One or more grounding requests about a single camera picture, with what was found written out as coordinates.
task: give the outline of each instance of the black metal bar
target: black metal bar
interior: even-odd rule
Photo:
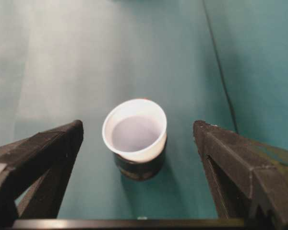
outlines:
[[[22,214],[28,210],[37,216],[56,216],[74,160],[83,141],[83,124],[76,120],[52,130],[0,147],[0,213],[4,218],[7,201],[14,201],[34,181],[51,168],[32,188],[32,200],[23,206]],[[50,200],[34,203],[37,198],[48,195]]]
[[[262,210],[278,230],[288,229],[288,166],[266,153],[283,151],[204,121],[193,131],[219,215],[240,217],[245,209],[255,218]]]
[[[171,220],[17,220],[13,229],[256,229],[256,223],[243,219],[171,219]]]
[[[18,205],[21,219],[56,218],[76,155],[55,163],[27,191]]]

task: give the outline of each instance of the table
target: table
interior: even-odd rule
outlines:
[[[168,117],[165,165],[145,182],[101,137],[108,112],[140,97]],[[234,127],[202,2],[0,3],[0,145],[75,119],[84,141],[59,218],[216,218],[192,124]]]

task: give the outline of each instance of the teal surface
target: teal surface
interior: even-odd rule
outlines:
[[[240,134],[288,149],[288,0],[206,0]]]
[[[166,163],[141,183],[101,137],[139,97],[168,117]],[[233,125],[202,1],[0,0],[0,145],[74,119],[84,141],[59,218],[215,218],[192,124]]]

